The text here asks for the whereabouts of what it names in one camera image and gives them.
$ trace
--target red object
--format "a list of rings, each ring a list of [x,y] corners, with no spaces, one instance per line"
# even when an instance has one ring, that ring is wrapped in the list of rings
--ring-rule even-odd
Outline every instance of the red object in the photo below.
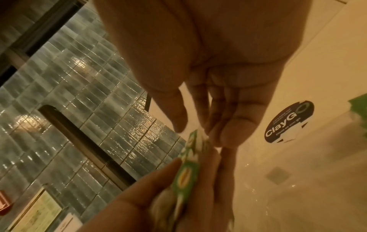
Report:
[[[3,190],[0,190],[0,216],[4,216],[10,210],[13,204],[11,204],[8,196]]]

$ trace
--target skin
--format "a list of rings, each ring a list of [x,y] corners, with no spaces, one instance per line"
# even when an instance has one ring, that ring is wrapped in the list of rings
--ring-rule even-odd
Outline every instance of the skin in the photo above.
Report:
[[[211,143],[235,148],[259,125],[311,0],[95,0],[122,57],[184,130],[185,83]],[[209,103],[208,94],[212,97]]]
[[[224,232],[232,216],[236,150],[212,149],[200,168],[187,208],[177,223],[176,232]],[[173,181],[180,159],[148,174],[121,193],[79,232],[152,231],[149,207],[154,198]]]

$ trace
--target candy wrapper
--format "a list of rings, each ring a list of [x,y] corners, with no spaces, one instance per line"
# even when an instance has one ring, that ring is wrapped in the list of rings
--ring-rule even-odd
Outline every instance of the candy wrapper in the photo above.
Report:
[[[180,217],[197,180],[200,160],[206,154],[209,143],[201,129],[192,132],[179,157],[182,165],[172,185],[153,201],[150,212],[154,220],[154,232],[171,232]]]

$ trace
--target black circular sticker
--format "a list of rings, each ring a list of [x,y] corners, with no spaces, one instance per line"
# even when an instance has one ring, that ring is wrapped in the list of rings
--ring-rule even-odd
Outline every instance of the black circular sticker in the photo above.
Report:
[[[297,102],[282,110],[265,130],[265,140],[269,143],[288,142],[308,123],[315,106],[310,101]]]

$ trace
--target palm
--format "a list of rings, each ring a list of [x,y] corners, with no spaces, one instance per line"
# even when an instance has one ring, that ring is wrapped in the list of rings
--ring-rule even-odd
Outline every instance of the palm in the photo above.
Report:
[[[185,82],[213,144],[236,147],[259,124],[298,47],[309,2],[110,0],[97,6],[120,53],[175,130],[187,123],[178,90]]]

